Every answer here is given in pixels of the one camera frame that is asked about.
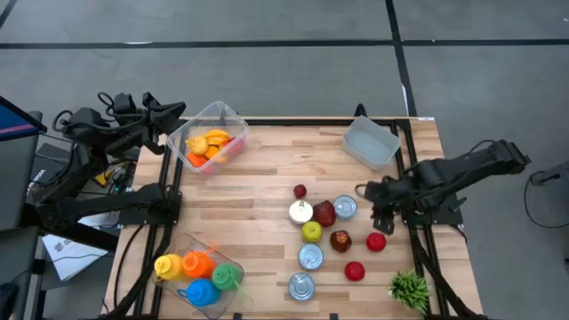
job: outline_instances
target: wooden table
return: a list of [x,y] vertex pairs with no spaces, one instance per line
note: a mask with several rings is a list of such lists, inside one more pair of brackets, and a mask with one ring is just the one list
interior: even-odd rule
[[[411,118],[410,122],[419,161],[442,157],[435,121]],[[398,176],[395,161],[380,172],[372,172],[344,153],[341,141],[346,129],[343,126],[250,126],[247,150],[220,175],[205,179],[190,170],[182,171],[183,208],[180,221],[173,229],[172,241],[180,233],[190,233],[206,244],[216,243],[219,252],[244,267],[243,285],[254,301],[247,309],[235,300],[224,318],[231,318],[234,312],[242,313],[244,319],[328,319],[331,313],[339,314],[341,319],[421,318],[420,314],[388,297],[391,277],[398,270],[413,268],[407,227],[396,220],[395,234],[388,238],[386,249],[380,253],[369,252],[365,238],[373,231],[371,204],[363,199],[357,199],[359,210],[355,218],[337,221],[325,230],[320,243],[325,264],[310,272],[317,283],[314,299],[297,302],[288,295],[289,278],[302,271],[297,261],[302,245],[300,228],[288,218],[288,208],[294,201],[293,186],[304,184],[308,189],[306,199],[317,204],[344,194],[357,198],[356,184],[380,180],[384,174]],[[405,166],[408,166],[403,137],[402,150]],[[161,161],[161,156],[144,148],[140,152],[134,186],[158,181]],[[136,227],[129,227],[121,232],[105,297],[109,306],[112,306],[118,261],[134,229]],[[343,254],[332,250],[328,241],[330,234],[339,229],[346,229],[353,238],[351,249]],[[433,227],[433,231],[445,278],[469,308],[481,313],[463,238],[447,226]],[[118,288],[119,300],[140,274],[147,234],[148,227],[145,227],[126,254]],[[156,236],[156,245],[161,236],[161,233]],[[359,283],[351,283],[343,275],[344,266],[352,260],[361,261],[365,266],[365,279]],[[148,285],[144,313],[150,311],[153,286]],[[434,292],[431,306],[433,313],[438,313]],[[202,317],[190,305],[164,291],[159,318]]]

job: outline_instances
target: monitor screen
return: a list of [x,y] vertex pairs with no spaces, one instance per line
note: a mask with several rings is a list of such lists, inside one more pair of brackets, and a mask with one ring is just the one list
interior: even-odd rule
[[34,117],[0,97],[0,140],[12,140],[45,132]]

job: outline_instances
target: metal can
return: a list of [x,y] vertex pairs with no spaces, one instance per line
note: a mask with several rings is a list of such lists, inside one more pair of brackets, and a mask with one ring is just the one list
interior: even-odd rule
[[291,277],[288,282],[288,292],[297,301],[308,301],[314,297],[316,285],[314,279],[307,273],[300,272]]
[[304,244],[299,250],[299,263],[306,270],[316,270],[324,263],[324,253],[315,244]]
[[297,200],[288,209],[291,220],[297,224],[304,224],[312,219],[312,205],[307,201]]
[[340,219],[350,219],[356,215],[357,203],[353,197],[348,195],[338,196],[334,200],[334,210],[336,211],[336,216]]

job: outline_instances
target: artificial plant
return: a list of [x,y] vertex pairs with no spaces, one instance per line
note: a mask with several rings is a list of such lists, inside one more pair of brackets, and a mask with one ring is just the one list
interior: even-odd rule
[[391,279],[389,295],[408,308],[420,311],[423,315],[427,313],[429,288],[425,278],[417,276],[414,270],[397,271]]

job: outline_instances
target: gray carpet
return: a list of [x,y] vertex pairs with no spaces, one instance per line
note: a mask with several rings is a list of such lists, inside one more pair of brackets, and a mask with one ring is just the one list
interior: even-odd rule
[[[569,3],[561,0],[396,0],[395,7],[404,40],[569,37]],[[385,3],[376,0],[18,0],[0,28],[1,43],[390,37]],[[417,112],[436,118],[447,156],[507,139],[533,160],[523,174],[461,193],[485,313],[567,319],[567,229],[532,224],[523,191],[531,172],[569,159],[569,45],[405,47],[405,57]],[[129,92],[138,102],[151,91],[164,103],[186,101],[186,115],[214,100],[244,116],[347,116],[359,102],[371,116],[406,115],[390,46],[0,50],[0,72],[0,94],[43,111],[46,123],[66,108],[103,110],[98,91]],[[536,219],[569,220],[564,192],[557,184],[532,188]],[[96,316],[109,271],[110,260],[100,261],[49,291],[44,316]]]

